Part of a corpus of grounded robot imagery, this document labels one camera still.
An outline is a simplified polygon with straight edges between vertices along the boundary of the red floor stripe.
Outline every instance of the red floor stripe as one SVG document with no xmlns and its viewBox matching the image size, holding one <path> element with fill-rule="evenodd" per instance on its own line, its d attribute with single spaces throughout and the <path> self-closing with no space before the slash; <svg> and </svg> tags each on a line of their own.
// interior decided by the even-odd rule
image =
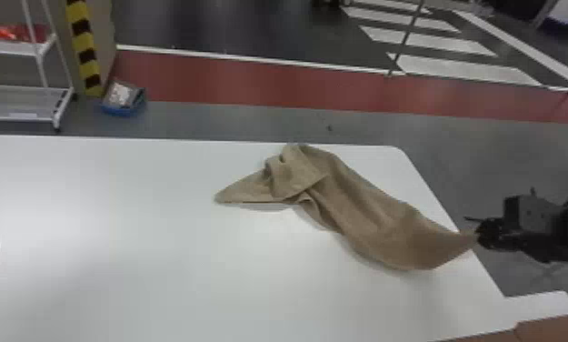
<svg viewBox="0 0 568 342">
<path fill-rule="evenodd" d="M 284 106 L 568 123 L 565 93 L 420 76 L 120 51 L 113 77 L 153 101 Z"/>
</svg>

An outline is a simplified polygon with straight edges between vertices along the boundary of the towel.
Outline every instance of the towel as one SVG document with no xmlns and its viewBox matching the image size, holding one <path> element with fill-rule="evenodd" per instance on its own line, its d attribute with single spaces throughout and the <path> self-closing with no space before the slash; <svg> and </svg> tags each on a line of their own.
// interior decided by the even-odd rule
<svg viewBox="0 0 568 342">
<path fill-rule="evenodd" d="M 403 270 L 438 267 L 476 241 L 475 234 L 450 231 L 387 195 L 337 156 L 305 145 L 285 146 L 263 170 L 220 191 L 215 201 L 300 205 L 361 256 Z"/>
</svg>

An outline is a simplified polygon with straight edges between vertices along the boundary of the floor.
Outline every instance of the floor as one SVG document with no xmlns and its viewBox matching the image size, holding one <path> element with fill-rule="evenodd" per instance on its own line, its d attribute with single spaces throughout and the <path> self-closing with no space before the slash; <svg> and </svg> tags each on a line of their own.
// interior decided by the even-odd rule
<svg viewBox="0 0 568 342">
<path fill-rule="evenodd" d="M 568 86 L 568 54 L 533 45 L 499 15 L 424 8 L 394 63 L 417 5 L 357 0 L 342 10 L 308 0 L 158 0 L 115 3 L 118 42 L 283 60 L 393 69 L 409 75 L 523 86 Z M 158 21 L 158 25 L 148 25 Z"/>
<path fill-rule="evenodd" d="M 473 228 L 464 216 L 499 216 L 504 197 L 532 186 L 557 203 L 568 197 L 568 96 L 546 87 L 568 86 L 565 50 L 505 18 L 428 8 L 395 65 L 393 18 L 412 13 L 409 4 L 306 3 L 115 1 L 125 46 L 113 76 L 146 86 L 150 101 L 119 118 L 81 99 L 63 135 L 398 146 L 461 229 Z M 419 76 L 443 64 L 455 67 Z M 396 77 L 384 77 L 389 68 Z M 0 123 L 0 134 L 53 132 Z M 568 292 L 566 265 L 475 252 L 507 296 Z"/>
</svg>

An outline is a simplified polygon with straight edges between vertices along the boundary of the black object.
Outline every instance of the black object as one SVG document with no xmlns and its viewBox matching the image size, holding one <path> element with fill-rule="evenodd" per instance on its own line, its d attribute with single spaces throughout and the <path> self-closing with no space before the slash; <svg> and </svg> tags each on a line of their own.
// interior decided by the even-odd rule
<svg viewBox="0 0 568 342">
<path fill-rule="evenodd" d="M 568 262 L 568 200 L 558 206 L 532 189 L 530 195 L 505 198 L 503 217 L 466 219 L 480 223 L 476 233 L 484 248 L 522 251 L 541 263 Z"/>
<path fill-rule="evenodd" d="M 543 9 L 546 0 L 484 0 L 496 11 L 514 18 L 531 21 Z"/>
</svg>

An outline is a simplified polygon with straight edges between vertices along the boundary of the white floor marking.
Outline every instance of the white floor marking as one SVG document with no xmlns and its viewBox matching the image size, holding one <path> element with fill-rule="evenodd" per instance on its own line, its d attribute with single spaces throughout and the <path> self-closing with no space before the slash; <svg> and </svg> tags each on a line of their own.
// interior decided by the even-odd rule
<svg viewBox="0 0 568 342">
<path fill-rule="evenodd" d="M 412 12 L 417 10 L 417 5 L 415 4 L 401 3 L 398 1 L 391 1 L 391 0 L 354 0 L 354 1 L 358 4 L 379 5 L 390 8 L 404 9 Z M 425 15 L 430 15 L 432 13 L 425 8 L 422 8 L 421 12 Z"/>
<path fill-rule="evenodd" d="M 372 67 L 349 66 L 349 65 L 330 65 L 330 64 L 324 64 L 324 63 L 291 61 L 291 60 L 288 60 L 288 59 L 253 57 L 253 56 L 249 56 L 249 55 L 227 55 L 227 54 L 217 54 L 217 53 L 212 53 L 212 52 L 165 49 L 165 48 L 160 48 L 160 47 L 141 46 L 141 45 L 120 45 L 119 44 L 116 47 L 118 48 L 118 50 L 145 52 L 145 53 L 160 54 L 160 55 L 181 55 L 181 56 L 185 56 L 185 57 L 226 59 L 226 60 L 234 60 L 234 61 L 242 61 L 242 62 L 264 63 L 264 64 L 271 64 L 271 65 L 292 65 L 292 66 L 314 67 L 314 68 L 319 68 L 319 69 L 350 71 L 350 72 L 356 72 L 356 73 L 369 73 L 369 74 L 387 74 L 388 73 L 387 69 L 378 69 L 378 68 L 372 68 Z"/>
<path fill-rule="evenodd" d="M 401 55 L 398 59 L 398 66 L 400 66 L 404 72 L 411 74 L 482 80 L 515 85 L 541 86 L 538 81 L 534 80 L 523 71 L 509 66 L 458 62 L 414 55 Z"/>
<path fill-rule="evenodd" d="M 505 42 L 506 44 L 513 46 L 517 50 L 521 51 L 522 53 L 526 54 L 536 62 L 544 65 L 545 67 L 553 70 L 557 75 L 568 80 L 568 66 L 555 60 L 554 58 L 550 57 L 549 55 L 543 53 L 542 51 L 537 50 L 536 48 L 527 45 L 525 42 L 513 37 L 512 35 L 507 34 L 500 28 L 484 21 L 480 17 L 462 12 L 462 11 L 454 11 L 456 14 L 461 16 L 462 18 L 468 20 L 469 22 L 473 23 L 476 26 L 481 27 L 483 30 L 487 31 L 488 33 L 495 35 L 500 40 Z"/>
<path fill-rule="evenodd" d="M 411 24 L 411 19 L 413 19 L 410 15 L 395 15 L 393 13 L 373 11 L 370 9 L 363 9 L 358 7 L 343 7 L 343 10 L 347 13 L 347 15 L 353 18 L 374 20 L 382 23 L 409 25 Z M 417 18 L 415 25 L 417 27 L 460 32 L 457 28 L 453 27 L 443 20 Z"/>
<path fill-rule="evenodd" d="M 368 26 L 360 26 L 360 28 L 362 28 L 362 30 L 371 37 L 371 39 L 377 42 L 400 44 L 402 43 L 404 38 L 403 31 L 394 31 Z M 488 48 L 472 40 L 447 38 L 438 35 L 411 34 L 409 35 L 407 44 L 412 46 L 429 47 L 432 49 L 448 50 L 467 54 L 497 56 Z"/>
</svg>

